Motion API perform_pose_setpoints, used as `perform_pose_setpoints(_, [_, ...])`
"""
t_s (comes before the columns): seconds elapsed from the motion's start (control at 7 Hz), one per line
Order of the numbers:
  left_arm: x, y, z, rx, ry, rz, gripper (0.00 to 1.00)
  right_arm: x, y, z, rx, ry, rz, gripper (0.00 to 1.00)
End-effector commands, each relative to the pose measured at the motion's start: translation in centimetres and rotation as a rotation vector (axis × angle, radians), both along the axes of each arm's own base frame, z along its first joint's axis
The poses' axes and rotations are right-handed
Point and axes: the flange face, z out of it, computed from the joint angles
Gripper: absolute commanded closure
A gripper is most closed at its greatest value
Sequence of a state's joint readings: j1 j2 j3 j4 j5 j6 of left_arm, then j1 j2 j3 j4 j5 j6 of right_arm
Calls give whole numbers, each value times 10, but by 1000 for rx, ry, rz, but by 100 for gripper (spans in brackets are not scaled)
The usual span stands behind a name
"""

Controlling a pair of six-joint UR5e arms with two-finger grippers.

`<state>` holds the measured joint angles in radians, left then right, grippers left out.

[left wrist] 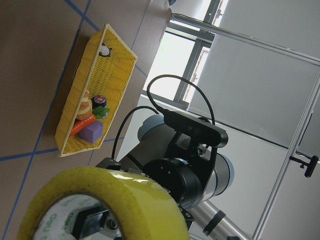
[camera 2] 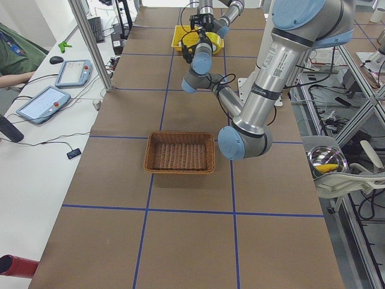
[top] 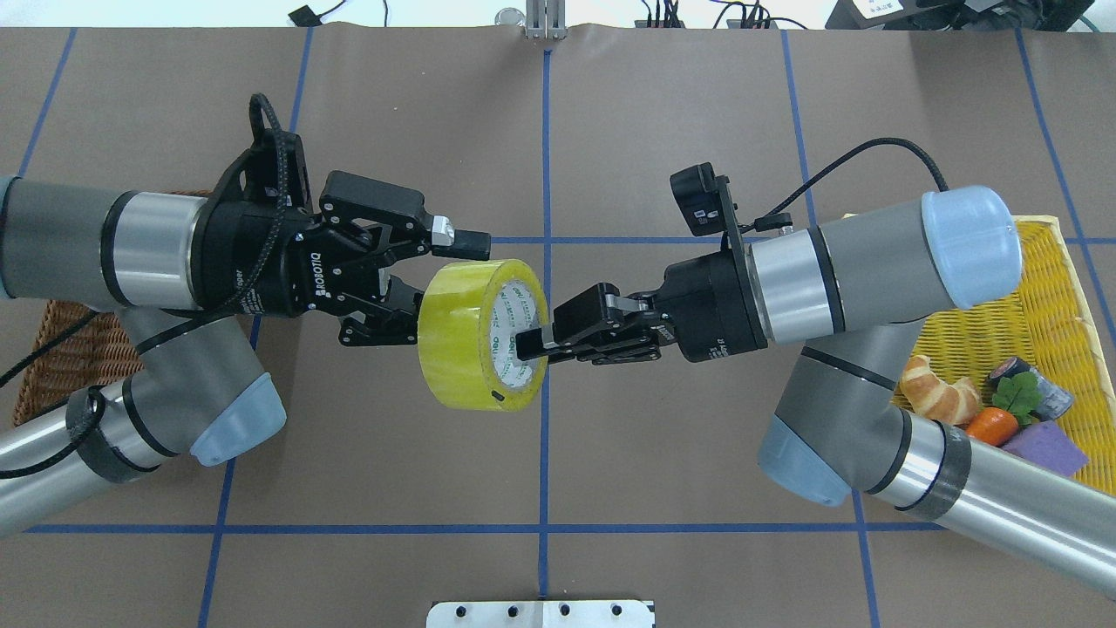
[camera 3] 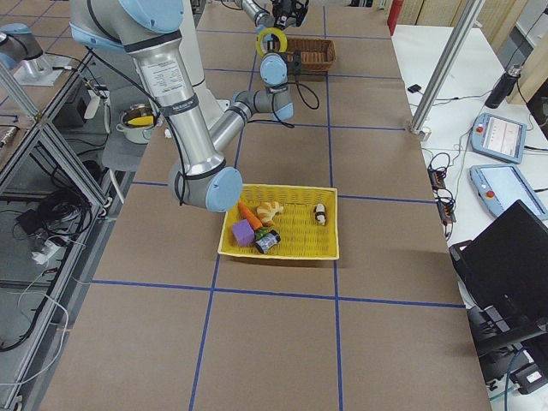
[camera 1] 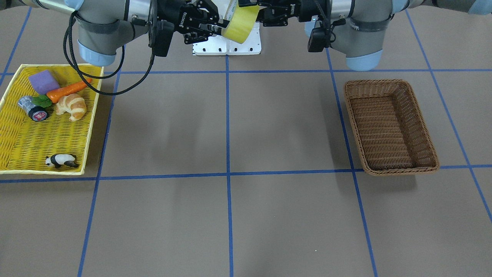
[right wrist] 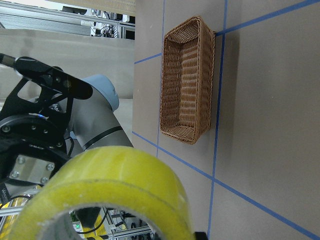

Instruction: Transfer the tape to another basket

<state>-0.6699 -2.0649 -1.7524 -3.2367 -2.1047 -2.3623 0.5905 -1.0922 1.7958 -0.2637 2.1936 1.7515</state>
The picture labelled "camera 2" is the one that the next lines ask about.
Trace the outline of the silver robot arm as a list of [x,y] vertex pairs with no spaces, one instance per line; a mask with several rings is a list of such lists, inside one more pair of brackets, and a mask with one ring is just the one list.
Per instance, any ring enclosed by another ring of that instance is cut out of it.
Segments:
[[216,19],[212,1],[199,1],[197,13],[189,17],[191,30],[194,30],[195,27],[202,27],[206,32],[215,33],[224,39],[229,32],[230,25],[244,11],[245,5],[243,0],[221,1],[221,3],[227,7],[227,10]]
[[210,73],[212,46],[199,40],[182,88],[193,93],[209,89],[232,123],[218,134],[221,153],[229,160],[258,157],[272,145],[266,124],[300,57],[309,49],[335,47],[353,36],[355,1],[274,1],[271,11],[272,43],[256,74],[245,102],[220,74]]

